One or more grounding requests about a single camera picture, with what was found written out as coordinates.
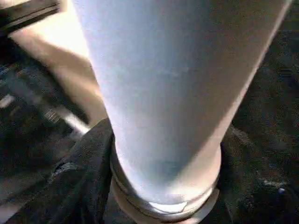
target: pvc pipe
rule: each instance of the pvc pipe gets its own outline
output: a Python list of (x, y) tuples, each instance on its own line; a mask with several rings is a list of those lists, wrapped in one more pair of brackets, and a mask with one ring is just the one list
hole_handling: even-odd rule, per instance
[(220, 142), (291, 0), (74, 3), (115, 134), (114, 177), (132, 203), (182, 212), (217, 181)]

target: black fabric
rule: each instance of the black fabric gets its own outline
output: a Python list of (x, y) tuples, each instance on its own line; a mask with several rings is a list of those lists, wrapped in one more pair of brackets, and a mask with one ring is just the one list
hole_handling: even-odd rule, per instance
[(6, 223), (99, 223), (111, 182), (112, 141), (109, 120), (103, 120), (71, 149), (45, 188)]
[(222, 147), (219, 188), (234, 223), (299, 223), (299, 39), (281, 31)]

